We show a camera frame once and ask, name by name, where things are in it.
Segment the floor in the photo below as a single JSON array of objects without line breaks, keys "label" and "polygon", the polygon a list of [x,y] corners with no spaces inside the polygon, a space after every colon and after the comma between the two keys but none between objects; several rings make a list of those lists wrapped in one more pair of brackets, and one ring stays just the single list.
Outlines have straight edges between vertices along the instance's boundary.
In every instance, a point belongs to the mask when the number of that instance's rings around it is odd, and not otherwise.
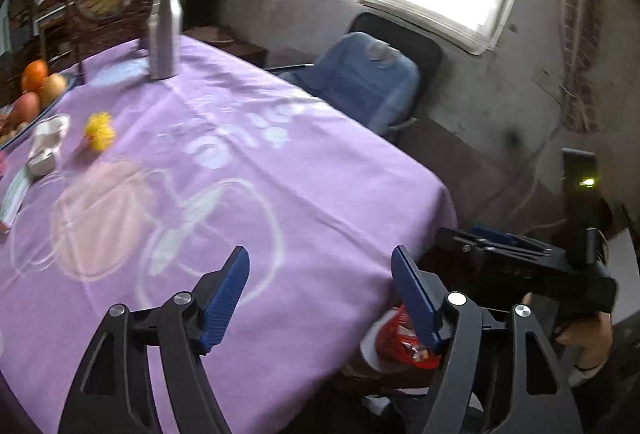
[{"label": "floor", "polygon": [[[523,234],[562,218],[561,198],[541,184],[536,184],[531,193],[535,158],[525,160],[523,166],[514,152],[516,168],[497,165],[428,118],[407,129],[398,147],[449,188],[461,227],[481,224]],[[529,203],[515,213],[528,195]]]}]

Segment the black device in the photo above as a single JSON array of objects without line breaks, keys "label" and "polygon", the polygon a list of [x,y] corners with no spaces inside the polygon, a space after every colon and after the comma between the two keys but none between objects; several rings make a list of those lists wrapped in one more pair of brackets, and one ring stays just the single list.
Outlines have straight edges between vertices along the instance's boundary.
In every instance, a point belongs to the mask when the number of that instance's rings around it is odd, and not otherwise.
[{"label": "black device", "polygon": [[391,270],[418,339],[444,355],[408,434],[459,434],[472,392],[482,404],[478,433],[582,432],[569,384],[529,307],[515,305],[498,320],[499,312],[420,271],[402,246]]},{"label": "black device", "polygon": [[160,348],[180,432],[230,434],[200,356],[222,341],[248,275],[249,255],[236,247],[221,270],[158,308],[111,306],[80,362],[58,434],[161,434],[147,346]]},{"label": "black device", "polygon": [[[478,432],[582,433],[566,379],[526,306],[500,321],[418,270],[402,246],[391,267],[418,338],[444,355],[420,428],[409,434],[459,434],[472,392],[483,405]],[[222,340],[248,272],[248,254],[236,247],[220,271],[158,308],[112,306],[82,358],[58,433],[161,434],[146,359],[146,347],[157,345],[180,433],[230,434],[200,356]]]},{"label": "black device", "polygon": [[499,234],[473,227],[439,229],[436,251],[449,254],[467,272],[460,288],[483,305],[508,309],[532,292],[559,302],[556,323],[598,311],[610,313],[618,284],[602,262],[595,155],[563,149],[566,248],[530,237]]}]

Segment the purple tablecloth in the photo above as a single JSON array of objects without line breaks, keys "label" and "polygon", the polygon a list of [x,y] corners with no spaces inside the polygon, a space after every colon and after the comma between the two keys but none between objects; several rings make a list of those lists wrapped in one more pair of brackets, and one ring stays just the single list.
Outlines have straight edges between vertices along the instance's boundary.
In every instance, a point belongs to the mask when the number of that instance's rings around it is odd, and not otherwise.
[{"label": "purple tablecloth", "polygon": [[[446,188],[322,101],[186,37],[172,79],[151,82],[133,43],[87,70],[56,108],[71,115],[60,168],[0,239],[0,371],[55,433],[111,304],[158,306],[244,245],[249,281],[203,362],[234,434],[275,432],[383,312],[393,248],[418,255],[454,225]],[[82,143],[96,111],[117,132],[99,156]],[[29,147],[9,155],[0,195]],[[152,351],[158,413],[174,434]]]}]

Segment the concrete wall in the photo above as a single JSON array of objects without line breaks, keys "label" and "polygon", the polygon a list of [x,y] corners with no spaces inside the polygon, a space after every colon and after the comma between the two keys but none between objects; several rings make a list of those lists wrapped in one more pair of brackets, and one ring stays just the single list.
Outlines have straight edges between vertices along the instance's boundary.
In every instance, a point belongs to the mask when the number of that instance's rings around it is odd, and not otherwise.
[{"label": "concrete wall", "polygon": [[[318,56],[361,10],[354,0],[223,0],[218,22],[269,49],[270,64],[277,66]],[[421,147],[434,145],[427,137],[434,122],[469,146],[465,155],[479,155],[476,164],[482,167],[477,172],[460,172],[467,185],[482,182],[483,194],[477,187],[473,194],[465,188],[465,201],[472,200],[465,208],[470,215],[482,215],[483,205],[494,205],[501,192],[510,192],[503,198],[507,203],[496,209],[504,215],[529,191],[534,171],[547,191],[558,193],[564,146],[596,150],[607,198],[624,201],[640,214],[640,148],[630,140],[640,131],[640,16],[635,1],[604,0],[602,50],[590,75],[601,94],[607,130],[582,137],[562,129],[550,140],[560,121],[560,17],[559,0],[516,0],[497,47],[481,56],[433,36],[444,50],[444,63],[419,108],[421,124],[405,132],[400,145],[436,172],[433,152]],[[436,173],[447,185],[456,182],[453,173]],[[494,192],[495,198],[487,197],[490,204],[483,199]]]}]

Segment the person's hand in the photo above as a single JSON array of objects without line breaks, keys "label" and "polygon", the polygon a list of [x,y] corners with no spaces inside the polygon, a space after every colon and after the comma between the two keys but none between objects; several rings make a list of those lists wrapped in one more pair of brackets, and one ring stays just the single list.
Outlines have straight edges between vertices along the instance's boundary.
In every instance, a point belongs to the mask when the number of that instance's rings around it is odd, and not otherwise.
[{"label": "person's hand", "polygon": [[593,317],[574,320],[556,337],[556,342],[563,346],[584,348],[577,364],[580,369],[601,366],[609,358],[613,342],[611,315],[598,312]]}]

